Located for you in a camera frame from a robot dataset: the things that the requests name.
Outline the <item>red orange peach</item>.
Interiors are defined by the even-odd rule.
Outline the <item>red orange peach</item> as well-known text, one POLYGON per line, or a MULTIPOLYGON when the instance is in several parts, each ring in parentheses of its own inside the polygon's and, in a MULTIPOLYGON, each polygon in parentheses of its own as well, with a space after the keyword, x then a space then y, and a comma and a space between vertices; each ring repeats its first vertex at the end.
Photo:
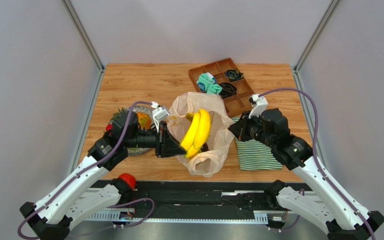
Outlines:
POLYGON ((136 187, 136 178, 129 173, 122 173, 118 176, 120 179, 124 180, 132 189, 136 187))

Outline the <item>small pineapple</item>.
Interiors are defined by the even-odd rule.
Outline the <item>small pineapple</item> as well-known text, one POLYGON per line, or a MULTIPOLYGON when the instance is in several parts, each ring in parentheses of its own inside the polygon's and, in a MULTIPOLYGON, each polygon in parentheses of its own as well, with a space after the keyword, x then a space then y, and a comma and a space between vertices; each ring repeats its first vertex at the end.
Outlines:
MULTIPOLYGON (((118 112, 113 114, 108 124, 112 124, 114 119, 119 117, 121 113, 123 112, 128 113, 129 110, 130 110, 130 107, 126 107, 126 108, 122 107, 121 109, 118 109, 118 112)), ((149 130, 151 128, 151 125, 153 124, 152 109, 150 107, 139 105, 139 106, 135 106, 132 111, 137 114, 140 127, 142 129, 149 130)))

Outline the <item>brown compartment tray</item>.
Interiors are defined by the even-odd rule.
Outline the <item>brown compartment tray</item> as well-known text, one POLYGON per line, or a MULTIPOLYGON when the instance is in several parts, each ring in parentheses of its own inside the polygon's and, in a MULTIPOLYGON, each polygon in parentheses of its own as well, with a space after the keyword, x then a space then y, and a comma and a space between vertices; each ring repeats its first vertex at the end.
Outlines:
POLYGON ((215 62, 207 63, 202 66, 198 66, 195 68, 191 68, 188 70, 189 77, 194 85, 195 89, 199 93, 205 93, 200 91, 196 81, 199 76, 203 73, 212 74, 217 84, 220 83, 231 83, 237 88, 236 95, 230 96, 227 98, 222 98, 219 94, 216 94, 222 98, 224 101, 225 109, 227 115, 229 117, 236 117, 242 114, 244 111, 250 111, 252 109, 252 105, 249 102, 249 97, 253 95, 255 92, 249 85, 248 81, 245 79, 243 75, 243 79, 237 80, 234 82, 229 82, 225 75, 225 71, 229 69, 238 69, 241 73, 243 73, 234 61, 229 57, 222 60, 218 60, 215 62))

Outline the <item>dark purple mangosteen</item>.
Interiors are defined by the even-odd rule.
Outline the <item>dark purple mangosteen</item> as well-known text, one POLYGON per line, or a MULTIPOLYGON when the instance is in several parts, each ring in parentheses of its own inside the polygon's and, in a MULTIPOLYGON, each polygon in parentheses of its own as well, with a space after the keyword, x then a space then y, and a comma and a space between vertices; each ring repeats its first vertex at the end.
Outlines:
POLYGON ((201 152, 207 152, 209 150, 208 144, 204 143, 200 148, 201 152))

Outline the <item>translucent beige plastic bag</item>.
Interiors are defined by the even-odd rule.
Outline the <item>translucent beige plastic bag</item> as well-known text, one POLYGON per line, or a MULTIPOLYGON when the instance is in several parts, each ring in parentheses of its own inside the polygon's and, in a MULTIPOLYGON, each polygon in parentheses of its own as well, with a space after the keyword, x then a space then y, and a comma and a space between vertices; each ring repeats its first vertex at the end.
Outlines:
POLYGON ((169 132, 181 141, 191 125, 186 115, 200 109, 208 111, 211 117, 211 130, 206 141, 208 150, 193 158, 185 158, 182 155, 176 158, 191 175, 210 178, 223 167, 234 139, 234 135, 228 130, 234 121, 228 117, 222 98, 216 94, 199 92, 186 92, 178 96, 169 108, 167 127, 169 132))

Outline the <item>yellow banana bunch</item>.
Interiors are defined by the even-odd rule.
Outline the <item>yellow banana bunch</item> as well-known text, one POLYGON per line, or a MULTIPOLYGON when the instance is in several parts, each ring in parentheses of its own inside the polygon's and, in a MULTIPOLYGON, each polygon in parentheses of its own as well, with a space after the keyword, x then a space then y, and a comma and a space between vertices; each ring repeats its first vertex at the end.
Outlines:
POLYGON ((185 158, 192 158, 207 142, 211 131, 211 116, 205 109, 193 114, 192 122, 180 146, 186 150, 185 158))

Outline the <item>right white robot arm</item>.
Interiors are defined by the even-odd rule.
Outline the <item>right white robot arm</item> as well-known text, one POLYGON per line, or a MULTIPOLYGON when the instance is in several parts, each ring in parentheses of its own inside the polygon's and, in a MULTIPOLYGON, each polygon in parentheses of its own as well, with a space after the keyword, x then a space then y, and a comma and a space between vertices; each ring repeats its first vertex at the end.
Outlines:
POLYGON ((330 240, 367 240, 384 223, 379 211, 368 210, 333 178, 304 139, 291 134, 279 109, 265 110, 260 116, 245 111, 228 129, 239 141, 255 140, 269 147, 274 158, 304 180, 322 201, 319 204, 276 180, 264 191, 269 204, 292 210, 330 240))

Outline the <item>right aluminium frame post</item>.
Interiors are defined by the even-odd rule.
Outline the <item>right aluminium frame post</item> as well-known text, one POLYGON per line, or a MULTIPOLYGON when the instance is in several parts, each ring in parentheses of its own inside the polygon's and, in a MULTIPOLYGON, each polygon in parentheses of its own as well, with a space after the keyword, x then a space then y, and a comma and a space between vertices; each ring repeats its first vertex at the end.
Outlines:
POLYGON ((341 4, 342 0, 331 0, 327 9, 325 10, 322 18, 320 19, 318 25, 316 26, 316 29, 314 30, 313 34, 311 35, 306 47, 304 48, 302 54, 300 55, 297 63, 294 66, 294 71, 296 73, 300 72, 301 69, 304 67, 307 59, 309 58, 312 50, 316 46, 318 40, 322 36, 324 30, 326 29, 327 25, 329 24, 331 18, 335 14, 336 10, 338 9, 339 5, 341 4))

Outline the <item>aluminium frame post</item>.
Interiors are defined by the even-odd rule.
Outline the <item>aluminium frame post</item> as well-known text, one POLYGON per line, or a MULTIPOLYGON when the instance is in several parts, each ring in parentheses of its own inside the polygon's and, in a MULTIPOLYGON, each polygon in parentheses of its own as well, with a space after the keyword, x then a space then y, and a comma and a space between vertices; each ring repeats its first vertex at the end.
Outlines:
POLYGON ((71 0, 61 0, 68 16, 70 17, 75 29, 77 30, 82 42, 84 43, 91 59, 93 60, 96 68, 102 73, 105 70, 105 65, 103 64, 101 58, 99 57, 98 52, 96 51, 79 14, 76 11, 76 8, 71 0))
POLYGON ((307 59, 309 58, 312 50, 316 46, 318 40, 322 36, 324 30, 326 29, 327 25, 329 24, 331 18, 335 14, 336 10, 338 9, 339 5, 341 4, 342 0, 331 0, 327 9, 325 10, 322 18, 320 19, 318 25, 316 26, 316 29, 314 30, 313 34, 311 35, 306 47, 304 48, 302 54, 300 55, 297 63, 294 66, 294 71, 296 73, 300 72, 301 69, 304 67, 307 59))

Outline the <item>mint green sock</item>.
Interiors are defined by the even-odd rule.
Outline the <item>mint green sock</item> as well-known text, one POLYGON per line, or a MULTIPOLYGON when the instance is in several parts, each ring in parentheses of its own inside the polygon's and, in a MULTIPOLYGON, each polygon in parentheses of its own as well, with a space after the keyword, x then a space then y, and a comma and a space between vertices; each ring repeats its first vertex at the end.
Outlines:
POLYGON ((200 91, 205 92, 206 94, 218 95, 222 91, 222 87, 217 84, 215 77, 209 73, 202 73, 196 84, 200 91))

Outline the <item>black yellow sock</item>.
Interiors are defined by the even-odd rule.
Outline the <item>black yellow sock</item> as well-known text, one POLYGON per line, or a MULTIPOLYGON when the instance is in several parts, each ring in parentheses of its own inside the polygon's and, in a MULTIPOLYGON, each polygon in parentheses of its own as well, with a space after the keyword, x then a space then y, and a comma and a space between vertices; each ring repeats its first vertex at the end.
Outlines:
POLYGON ((244 74, 237 68, 231 68, 224 72, 229 82, 239 81, 244 78, 244 74))

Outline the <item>red bell pepper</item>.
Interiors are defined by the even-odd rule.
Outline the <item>red bell pepper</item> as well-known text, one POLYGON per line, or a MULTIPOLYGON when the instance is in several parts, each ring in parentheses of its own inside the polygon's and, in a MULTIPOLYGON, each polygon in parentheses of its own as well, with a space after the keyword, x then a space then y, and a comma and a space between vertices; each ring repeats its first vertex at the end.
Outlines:
POLYGON ((113 128, 113 125, 112 125, 112 124, 108 124, 108 125, 106 126, 105 131, 106 131, 106 132, 111 131, 112 128, 113 128))

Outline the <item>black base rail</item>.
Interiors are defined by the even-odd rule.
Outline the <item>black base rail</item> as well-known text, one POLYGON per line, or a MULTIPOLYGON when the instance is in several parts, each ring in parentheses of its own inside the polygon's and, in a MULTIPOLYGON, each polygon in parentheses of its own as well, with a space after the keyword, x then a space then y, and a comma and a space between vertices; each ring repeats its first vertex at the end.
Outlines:
POLYGON ((299 215, 324 226, 333 215, 304 183, 139 181, 123 206, 104 208, 89 221, 114 224, 209 223, 273 225, 299 215))

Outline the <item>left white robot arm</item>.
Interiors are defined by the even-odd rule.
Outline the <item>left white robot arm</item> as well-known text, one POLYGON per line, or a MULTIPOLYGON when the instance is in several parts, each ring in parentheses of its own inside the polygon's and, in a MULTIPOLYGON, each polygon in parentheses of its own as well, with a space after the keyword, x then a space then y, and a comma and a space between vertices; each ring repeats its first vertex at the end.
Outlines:
POLYGON ((36 234, 34 239, 64 240, 93 214, 128 200, 135 184, 122 177, 111 180, 92 195, 81 196, 126 159, 132 148, 153 148, 158 158, 186 154, 179 141, 169 133, 165 121, 150 130, 142 130, 136 112, 122 112, 62 183, 41 200, 26 202, 20 207, 24 223, 36 234))

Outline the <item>left aluminium frame post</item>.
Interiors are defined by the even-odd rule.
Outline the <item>left aluminium frame post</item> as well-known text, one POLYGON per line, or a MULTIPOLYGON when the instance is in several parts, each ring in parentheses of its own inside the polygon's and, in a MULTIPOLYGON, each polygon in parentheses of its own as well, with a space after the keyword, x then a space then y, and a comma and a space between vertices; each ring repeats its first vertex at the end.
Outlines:
POLYGON ((84 43, 91 59, 93 60, 96 68, 102 73, 105 70, 105 65, 103 64, 101 58, 99 57, 98 52, 96 51, 79 14, 76 11, 76 8, 71 0, 61 0, 68 16, 70 17, 75 29, 77 30, 82 42, 84 43))

